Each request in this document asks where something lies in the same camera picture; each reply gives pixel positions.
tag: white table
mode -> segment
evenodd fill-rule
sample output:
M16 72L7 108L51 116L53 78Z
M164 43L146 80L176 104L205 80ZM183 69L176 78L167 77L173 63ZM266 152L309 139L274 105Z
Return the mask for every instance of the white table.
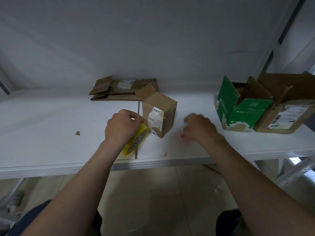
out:
M23 90L0 102L0 179L73 174L104 139L107 120L125 108L142 114L138 101L90 101L88 89ZM150 134L138 152L119 156L112 170L141 169L213 161L194 142L178 140L183 118L191 112L211 119L218 131L247 160L310 156L315 133L301 126L294 134L225 131L213 102L216 91L164 92L178 101L172 129Z

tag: box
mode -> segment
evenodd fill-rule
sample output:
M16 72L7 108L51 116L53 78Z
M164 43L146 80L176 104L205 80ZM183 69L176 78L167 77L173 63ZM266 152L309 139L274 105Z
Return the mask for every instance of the box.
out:
M144 124L163 138L173 126L177 102L156 92L151 84L137 91L136 95L142 100Z
M315 112L313 75L262 73L257 80L273 95L273 104L256 123L255 131L293 133Z
M136 91L151 84L156 91L156 79L123 79L113 80L113 76L98 79L89 95L94 95L91 100L139 100Z
M232 83L225 75L215 108L223 129L249 132L272 102L272 95L253 77Z

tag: flattened cardboard box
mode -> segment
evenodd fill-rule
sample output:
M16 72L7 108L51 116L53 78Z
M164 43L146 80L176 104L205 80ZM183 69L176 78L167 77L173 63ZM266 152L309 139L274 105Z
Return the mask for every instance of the flattened cardboard box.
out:
M139 100L135 94L146 85L151 84L156 91L156 79L123 79L112 80L112 76L98 79L89 95L94 95L91 100Z
M225 75L215 102L223 129L249 132L272 103L271 94L253 77L232 83Z
M305 74L262 73L258 82L274 103L254 126L257 132L293 133L315 112L315 78Z
M156 92L151 84L136 92L142 100L142 115L144 124L160 138L172 128L177 102Z

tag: white backdrop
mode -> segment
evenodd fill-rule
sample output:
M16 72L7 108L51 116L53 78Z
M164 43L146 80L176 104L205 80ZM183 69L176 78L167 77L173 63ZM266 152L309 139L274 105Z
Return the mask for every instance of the white backdrop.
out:
M293 2L0 0L0 63L26 89L91 87L108 75L243 81L266 61Z

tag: green box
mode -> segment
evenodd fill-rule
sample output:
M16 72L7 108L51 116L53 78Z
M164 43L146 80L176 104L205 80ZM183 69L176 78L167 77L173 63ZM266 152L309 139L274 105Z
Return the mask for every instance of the green box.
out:
M253 77L247 83L231 82L225 75L215 109L223 129L249 132L266 107L273 102L272 95Z

